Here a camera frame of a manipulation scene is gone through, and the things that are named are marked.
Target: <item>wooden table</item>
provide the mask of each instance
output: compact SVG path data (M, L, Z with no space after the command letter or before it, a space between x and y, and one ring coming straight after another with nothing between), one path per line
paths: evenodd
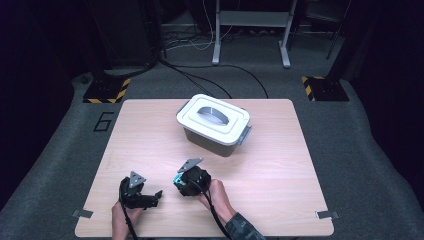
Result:
M163 190L157 208L143 212L139 237L221 237L200 202L183 197L173 178L183 163L203 157L199 167L224 182L233 207L264 236L328 236L331 219L315 211L327 206L290 100L226 99L246 109L252 131L230 157L215 155L186 139L176 120L184 99L127 100L123 103L84 209L78 237L110 237L111 207L119 183L134 170L147 179L142 193Z

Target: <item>yellow and black hazard tape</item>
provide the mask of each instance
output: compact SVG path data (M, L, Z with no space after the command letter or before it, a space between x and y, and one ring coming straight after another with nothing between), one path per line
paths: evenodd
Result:
M84 103L119 103L121 102L122 98L124 97L128 85L130 84L131 79L127 79L122 83L121 90L119 90L116 98L107 98L107 99L101 99L101 98L87 98L84 99Z
M314 96L314 92L312 91L312 87L309 84L309 80L310 79L325 79L324 77L310 77L310 76L303 76L302 77L302 82L303 82L303 86L305 87L305 91L306 91L306 95L309 98L309 101L315 101L315 96Z

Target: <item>dark background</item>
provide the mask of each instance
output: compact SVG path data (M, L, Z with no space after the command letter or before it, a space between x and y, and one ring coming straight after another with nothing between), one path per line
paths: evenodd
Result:
M203 12L196 11L193 1L172 2L162 1L164 22L184 11L185 4L193 15ZM369 7L366 1L353 2L351 29L359 19L367 19L364 9ZM424 19L419 3L381 1L379 8L365 11L377 17L369 46L362 58L342 57L349 66L356 65L356 74L349 80L366 109L375 140L424 206ZM85 1L6 0L0 4L3 208L66 114L73 98L71 80L93 64L104 69L111 66ZM368 30L358 27L354 36ZM344 33L346 38L351 37L349 31ZM348 52L359 51L356 47L352 45ZM346 70L346 64L337 67Z

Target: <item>black cable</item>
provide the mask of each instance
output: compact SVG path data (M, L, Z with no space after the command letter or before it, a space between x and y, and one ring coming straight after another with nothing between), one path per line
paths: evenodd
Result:
M177 69L174 65L172 65L172 64L170 64L170 63L168 63L168 62L166 62L166 61L164 61L164 60L162 60L162 59L159 59L158 60L161 64L163 64L164 66L166 66L166 67L169 67L169 68L171 68L171 69L173 69L173 70L175 70L175 71L177 71L177 72L179 72L180 74L182 74L182 75L184 75L184 76L186 76L186 77L188 77L188 76L191 76L191 77L195 77L195 78L198 78L198 79L201 79L201 80L204 80L204 81L207 81L207 82L209 82L209 83L212 83L212 84L214 84L215 86L217 86L217 87L219 87L222 91L224 91L227 95L228 95L228 97L229 98L232 98L231 97L231 95L223 88L223 87L221 87L220 85L218 85L217 83L215 83L215 82L213 82L213 81L211 81L211 80L209 80L209 79L206 79L206 78L203 78L203 77L199 77L199 76L196 76L196 75L193 75L193 74L191 74L191 73L187 73L187 72L184 72L184 71L181 71L181 70L179 70L179 69ZM190 79L196 86L201 86L200 84L198 84L198 83L195 83L192 79ZM202 89L203 91L207 91L204 87L199 87L200 89Z
M179 34L180 33L184 33L184 32L167 32L166 34L172 34L169 39L166 39L166 47L169 46L177 46L179 43L181 42L193 42L193 41L197 41L199 39L202 39L202 36L199 34L194 34L191 36L186 36L186 37L180 37Z
M126 208L124 206L124 203L122 202L121 192L122 192L122 182L119 185L119 202L121 203L121 208L122 208L122 211L124 212L125 222L128 225L128 229L130 230L130 233L131 233L133 239L134 240L138 240L138 237L137 237L137 234L135 233L135 230L134 230L134 227L132 225L131 219L128 217L127 210L126 210Z
M170 35L166 40L170 41L170 40L181 40L181 41L187 41L187 40L199 40L202 39L203 36L201 34L198 33L187 33L187 32L182 32L182 31L168 31L165 32L165 34ZM190 36L185 36L185 37L180 37L180 34L191 34Z
M266 91L266 89L265 89L264 85L261 83L261 81L253 73L249 72L248 70L246 70L246 69L244 69L242 67L238 67L238 66L235 66L235 65L228 65L228 64L227 65L218 65L218 66L183 66L183 65L172 65L172 66L175 67L175 68L177 68L177 67L179 67L179 68L214 68L214 67L232 67L232 68L237 68L239 70L242 70L242 71L248 73L250 76L252 76L259 83L259 85L261 86L262 90L265 93L266 98L269 98L268 92Z
M194 85L196 85L199 89L201 89L204 93L206 93L207 95L209 95L209 96L212 96L212 97L214 97L213 96L213 94L211 93L211 92L209 92L206 88L204 88L202 85L200 85L200 84L198 84L196 81L194 81L193 79L191 79L185 72L183 72L183 71L180 71L180 70L178 70L178 69L176 69L176 68L174 68L174 67L172 67L172 66L168 66L168 65L165 65L165 66L167 66L167 67L169 67L169 68L171 68L171 69L173 69L173 70L175 70L175 71L177 71L177 72L179 72L180 74L182 74L183 76L185 76L190 82L192 82Z
M107 37L103 33L103 31L102 31L102 29L101 29L101 27L100 27L100 25L99 25L99 23L97 21L97 18L94 16L93 11L92 11L92 8L91 8L91 4L89 2L87 2L87 1L84 1L84 3L85 3L85 6L88 8L88 10L91 13L91 16L92 16L92 18L93 18L93 20L94 20L94 22L95 22L95 24L97 26L97 29L99 30L99 34L101 34L103 36L103 39L105 39L109 43L109 47L113 50L113 52L116 54L116 56L118 56L118 54L116 53L115 49L110 44L109 39L107 39ZM160 54L160 47L157 47L156 48L156 51L153 52L153 61L151 63L146 63L144 65L144 67L141 70L138 70L138 71L134 71L134 72L127 73L127 74L120 74L120 75L111 75L111 74L105 73L104 71L103 72L96 73L96 74L99 74L99 76L102 75L102 76L111 77L113 79L128 79L128 78L131 78L131 77L135 77L137 75L140 75L140 74L145 73L145 72L149 71L150 69L152 69L154 67L155 63L157 62L157 59L159 59L159 54Z
M191 179L188 179L191 183L193 183L199 190L200 190L200 192L201 193L203 193L203 195L205 196L205 198L206 198L206 200L208 201L208 203L209 203L209 207L210 207L210 210L211 210L211 213L212 213L212 216L213 216L213 218L215 219L215 222L216 222L216 224L218 225L218 227L219 227L219 229L221 229L221 231L222 231L222 233L228 238L228 239L230 239L231 240L231 236L230 236L230 234L227 232L227 230L225 229L225 227L222 225L222 223L221 223L221 221L219 220L219 217L218 217L218 214L216 213L216 210L215 210L215 207L213 206L213 204L212 204L212 199L206 194L206 192L204 192L203 190L202 190L202 188L199 186L199 185L197 185L197 183L195 182L195 181L193 181L193 180L191 180Z

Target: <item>tape on table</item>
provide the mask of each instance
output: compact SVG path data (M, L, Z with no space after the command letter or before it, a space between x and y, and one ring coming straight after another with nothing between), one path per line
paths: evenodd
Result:
M340 215L337 212L322 211L322 212L315 212L315 214L319 219L323 219L323 218L337 219L337 218L340 218Z
M76 218L80 218L80 217L91 218L92 215L93 215L93 212L87 211L84 209L74 210L74 212L72 213L72 217L76 217Z

